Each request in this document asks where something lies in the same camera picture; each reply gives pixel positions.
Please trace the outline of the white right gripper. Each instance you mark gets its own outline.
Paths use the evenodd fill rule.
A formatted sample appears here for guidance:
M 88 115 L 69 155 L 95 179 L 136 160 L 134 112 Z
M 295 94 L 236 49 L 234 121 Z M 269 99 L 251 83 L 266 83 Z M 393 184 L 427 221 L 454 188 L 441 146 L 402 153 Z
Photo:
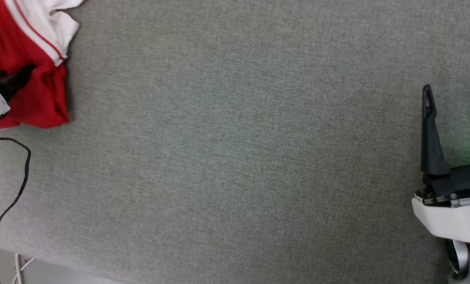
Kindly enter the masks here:
M 414 215 L 434 236 L 470 242 L 470 165 L 450 169 L 436 127 L 429 84 L 422 89 L 421 171 L 425 185 L 412 199 Z

